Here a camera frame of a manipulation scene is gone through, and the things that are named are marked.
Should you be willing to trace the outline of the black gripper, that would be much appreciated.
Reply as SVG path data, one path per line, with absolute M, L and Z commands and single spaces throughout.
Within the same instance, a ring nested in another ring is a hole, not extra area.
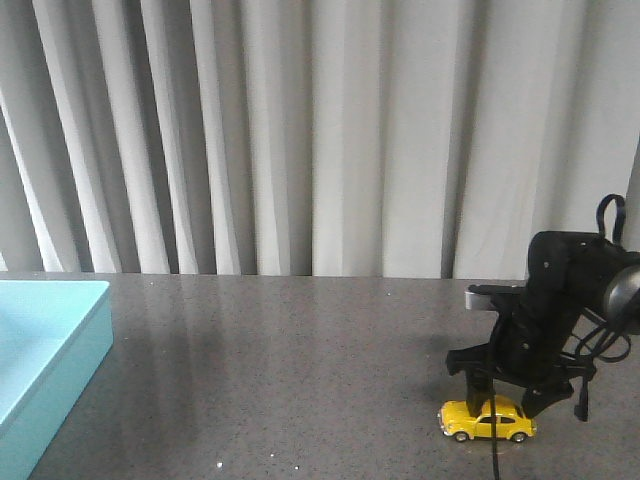
M 563 351 L 585 311 L 614 338 L 639 331 L 638 253 L 600 233 L 543 231 L 530 243 L 528 268 L 513 309 L 495 311 L 488 342 L 447 354 L 448 372 L 465 374 L 470 415 L 494 397 L 494 380 L 524 388 L 528 418 L 570 398 L 571 379 L 590 380 L 592 355 Z

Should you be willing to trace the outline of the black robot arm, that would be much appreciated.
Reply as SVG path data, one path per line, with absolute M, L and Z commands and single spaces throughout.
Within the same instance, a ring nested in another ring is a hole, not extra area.
M 615 338 L 639 332 L 639 255 L 596 233 L 545 231 L 528 251 L 522 286 L 471 285 L 466 306 L 498 314 L 487 343 L 447 354 L 451 375 L 466 377 L 466 406 L 480 412 L 500 380 L 523 388 L 521 406 L 533 418 L 573 394 L 571 381 L 589 383 L 593 361 L 564 347 L 579 318 L 591 312 Z

